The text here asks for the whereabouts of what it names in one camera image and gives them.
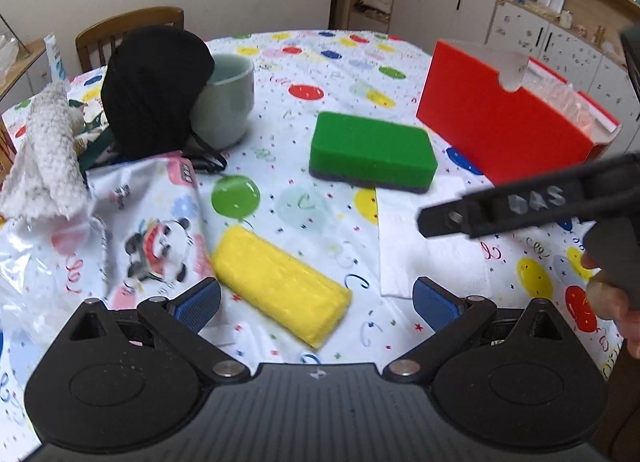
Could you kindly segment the person's right hand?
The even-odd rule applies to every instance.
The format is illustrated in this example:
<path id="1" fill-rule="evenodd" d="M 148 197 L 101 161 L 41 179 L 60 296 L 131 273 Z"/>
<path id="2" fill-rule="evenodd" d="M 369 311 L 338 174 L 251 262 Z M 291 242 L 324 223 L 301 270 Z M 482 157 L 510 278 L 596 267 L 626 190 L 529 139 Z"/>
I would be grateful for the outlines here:
<path id="1" fill-rule="evenodd" d="M 618 332 L 627 343 L 627 349 L 634 358 L 639 358 L 640 317 L 631 310 L 627 294 L 610 283 L 610 277 L 587 253 L 580 260 L 585 269 L 599 269 L 586 287 L 588 303 L 592 311 L 602 320 L 614 321 Z"/>

